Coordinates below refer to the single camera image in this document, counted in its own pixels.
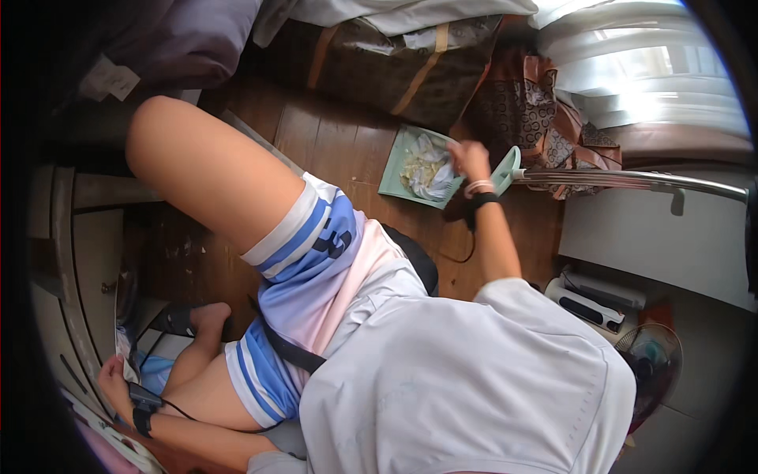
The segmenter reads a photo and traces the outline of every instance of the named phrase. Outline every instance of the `paper label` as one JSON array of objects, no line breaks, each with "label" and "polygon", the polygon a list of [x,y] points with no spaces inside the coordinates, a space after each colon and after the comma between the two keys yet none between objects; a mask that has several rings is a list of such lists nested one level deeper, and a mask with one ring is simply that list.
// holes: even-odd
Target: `paper label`
[{"label": "paper label", "polygon": [[139,82],[137,76],[126,66],[117,66],[113,61],[100,55],[95,66],[84,77],[80,84],[80,92],[91,99],[101,101],[106,95],[123,101]]}]

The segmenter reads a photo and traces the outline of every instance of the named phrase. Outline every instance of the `hand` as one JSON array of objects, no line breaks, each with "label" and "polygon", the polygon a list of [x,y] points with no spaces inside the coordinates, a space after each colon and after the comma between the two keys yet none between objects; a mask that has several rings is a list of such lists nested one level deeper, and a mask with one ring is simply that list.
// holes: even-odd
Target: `hand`
[{"label": "hand", "polygon": [[490,179],[490,153],[480,142],[448,143],[447,150],[453,156],[453,169],[458,174],[464,174],[470,181]]},{"label": "hand", "polygon": [[113,355],[106,360],[100,369],[97,382],[116,413],[134,427],[132,419],[134,405],[129,398],[129,385],[124,380],[124,356]]}]

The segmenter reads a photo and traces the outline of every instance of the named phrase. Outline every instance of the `wrist strap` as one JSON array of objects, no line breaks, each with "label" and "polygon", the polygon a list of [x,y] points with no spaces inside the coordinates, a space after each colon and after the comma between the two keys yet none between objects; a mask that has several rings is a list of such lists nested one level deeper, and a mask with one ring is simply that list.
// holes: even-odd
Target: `wrist strap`
[{"label": "wrist strap", "polygon": [[134,410],[132,410],[132,418],[134,419],[134,428],[136,428],[137,432],[140,433],[145,438],[152,438],[150,436],[150,430],[152,427],[150,426],[150,417],[152,416],[152,412],[141,410],[140,408],[134,407]]},{"label": "wrist strap", "polygon": [[476,193],[467,202],[465,220],[472,233],[476,231],[476,210],[488,202],[498,202],[497,195],[495,193]]}]

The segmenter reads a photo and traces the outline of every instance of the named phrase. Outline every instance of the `brown bag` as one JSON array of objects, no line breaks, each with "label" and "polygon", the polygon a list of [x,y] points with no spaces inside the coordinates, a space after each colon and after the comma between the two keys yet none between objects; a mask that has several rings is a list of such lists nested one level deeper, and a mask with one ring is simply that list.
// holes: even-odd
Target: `brown bag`
[{"label": "brown bag", "polygon": [[487,73],[502,15],[387,37],[356,18],[331,28],[288,20],[263,50],[281,83],[371,105],[446,133]]},{"label": "brown bag", "polygon": [[[464,121],[490,151],[490,164],[518,146],[522,167],[620,170],[621,147],[579,112],[556,98],[557,69],[524,49],[496,49],[487,78],[466,109]],[[553,198],[596,193],[581,185],[539,186]]]}]

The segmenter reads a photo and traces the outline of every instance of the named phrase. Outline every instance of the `dustpan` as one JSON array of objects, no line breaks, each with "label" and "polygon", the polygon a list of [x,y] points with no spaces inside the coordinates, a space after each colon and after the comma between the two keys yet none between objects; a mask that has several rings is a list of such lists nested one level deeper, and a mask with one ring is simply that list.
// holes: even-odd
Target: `dustpan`
[{"label": "dustpan", "polygon": [[[384,174],[382,175],[381,183],[379,183],[379,194],[395,196],[409,201],[419,202],[427,206],[436,207],[437,209],[444,209],[461,186],[464,179],[463,176],[453,179],[447,187],[444,199],[440,201],[431,201],[429,199],[418,197],[407,190],[400,181],[400,172],[408,157],[408,150],[423,133],[427,134],[430,137],[431,142],[436,146],[445,146],[446,142],[457,143],[452,138],[445,137],[443,134],[433,132],[432,130],[415,127],[413,125],[402,125],[398,130],[397,136],[392,145],[390,158],[387,160],[387,166],[384,168]],[[517,146],[514,146],[508,151],[506,156],[492,173],[491,179],[495,185],[495,194],[499,196],[508,189],[508,186],[512,183],[512,173],[514,170],[517,170],[520,165],[521,152],[518,150]]]}]

